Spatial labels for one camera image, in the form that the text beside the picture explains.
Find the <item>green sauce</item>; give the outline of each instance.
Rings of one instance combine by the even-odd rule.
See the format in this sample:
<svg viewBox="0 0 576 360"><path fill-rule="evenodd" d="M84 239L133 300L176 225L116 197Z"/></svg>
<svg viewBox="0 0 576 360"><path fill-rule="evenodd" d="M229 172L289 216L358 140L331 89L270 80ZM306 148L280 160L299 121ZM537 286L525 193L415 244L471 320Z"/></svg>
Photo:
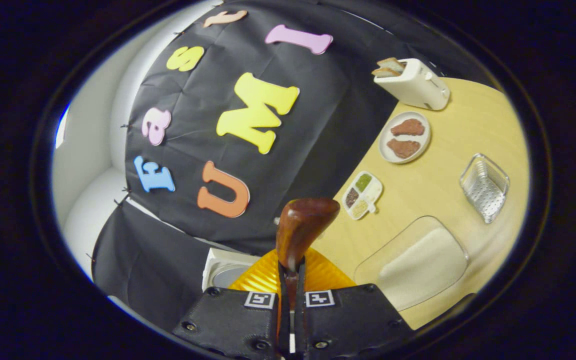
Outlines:
<svg viewBox="0 0 576 360"><path fill-rule="evenodd" d="M357 182L354 183L354 186L357 187L357 189L359 189L360 192L363 192L368 186L368 183L370 183L370 180L372 179L373 179L372 176L368 175L367 173L364 173L363 175L359 176L359 180L357 180Z"/></svg>

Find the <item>wire basket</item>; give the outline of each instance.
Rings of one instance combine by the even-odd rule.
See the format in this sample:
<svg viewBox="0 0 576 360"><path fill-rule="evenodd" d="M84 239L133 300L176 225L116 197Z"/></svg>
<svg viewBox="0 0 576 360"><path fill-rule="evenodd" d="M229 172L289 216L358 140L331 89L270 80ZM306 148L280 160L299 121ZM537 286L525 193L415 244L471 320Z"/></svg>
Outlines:
<svg viewBox="0 0 576 360"><path fill-rule="evenodd" d="M475 153L461 174L459 184L484 222L490 224L506 202L510 178L486 155Z"/></svg>

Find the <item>black fabric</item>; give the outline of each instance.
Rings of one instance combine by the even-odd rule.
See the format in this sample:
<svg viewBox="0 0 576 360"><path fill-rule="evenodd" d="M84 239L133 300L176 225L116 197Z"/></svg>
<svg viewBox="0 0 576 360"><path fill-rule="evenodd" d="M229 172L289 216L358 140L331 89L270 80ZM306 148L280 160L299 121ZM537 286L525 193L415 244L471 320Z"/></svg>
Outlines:
<svg viewBox="0 0 576 360"><path fill-rule="evenodd" d="M202 294L210 246L123 202L94 246L94 284L172 331Z"/></svg>
<svg viewBox="0 0 576 360"><path fill-rule="evenodd" d="M247 16L233 23L202 26L209 16L238 10L247 10ZM265 44L268 32L279 24L330 34L334 41L322 55L289 43ZM430 52L423 43L431 39L436 44L441 41L438 36L420 23L406 21L405 25L402 29L393 25L394 32L403 34L393 35L341 9L302 1L237 0L204 14L163 50L134 101L125 159L131 197L195 237L253 255L271 250L276 231L273 220L285 204L295 198L334 196L393 111L397 100L374 84L370 74L378 60L417 58L435 64L438 74L444 72L446 57L453 58L448 61L451 66L459 63L454 59L459 51L444 52L452 46L447 40L441 51ZM191 71L167 69L169 57L183 46L201 46L206 51ZM432 55L419 52L418 46ZM464 68L455 76L468 71ZM276 139L265 155L239 137L216 132L222 112L245 107L234 93L243 73L301 91L290 112L279 116L281 126L272 128ZM144 114L153 107L172 113L159 146L151 145L141 133ZM176 190L145 192L133 163L137 156L167 167ZM203 182L202 170L209 160L247 184L251 198L243 215L226 218L197 206L203 186L224 200L234 198L230 189Z"/></svg>

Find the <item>wooden table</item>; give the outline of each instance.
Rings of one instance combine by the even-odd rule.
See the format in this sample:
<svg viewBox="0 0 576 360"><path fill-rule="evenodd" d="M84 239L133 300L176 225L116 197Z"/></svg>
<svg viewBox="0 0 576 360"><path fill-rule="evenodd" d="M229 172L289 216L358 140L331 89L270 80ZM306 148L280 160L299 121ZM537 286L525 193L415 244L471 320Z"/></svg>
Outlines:
<svg viewBox="0 0 576 360"><path fill-rule="evenodd" d="M391 114L414 111L428 119L432 134L425 153L412 162L393 164L381 157L377 137L334 197L341 202L357 173L368 171L383 183L375 203L378 213L353 220L342 209L312 246L354 278L363 260L415 219L425 215L439 219L466 249L469 264L454 285L400 312L414 329L490 280L512 249L528 207L528 150L521 123L506 96L477 82L443 80L452 92L445 109L432 111L398 103ZM510 178L505 205L490 224L484 223L459 185L462 171L475 153L492 159Z"/></svg>

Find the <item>brown wooden handle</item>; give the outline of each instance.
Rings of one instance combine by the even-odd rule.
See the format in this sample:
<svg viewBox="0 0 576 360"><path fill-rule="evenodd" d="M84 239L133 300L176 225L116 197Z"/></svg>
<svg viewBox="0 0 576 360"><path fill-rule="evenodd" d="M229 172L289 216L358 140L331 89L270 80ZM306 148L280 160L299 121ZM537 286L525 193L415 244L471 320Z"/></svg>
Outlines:
<svg viewBox="0 0 576 360"><path fill-rule="evenodd" d="M286 204L279 218L276 248L279 262L291 272L306 250L339 214L339 203L331 198L299 198Z"/></svg>

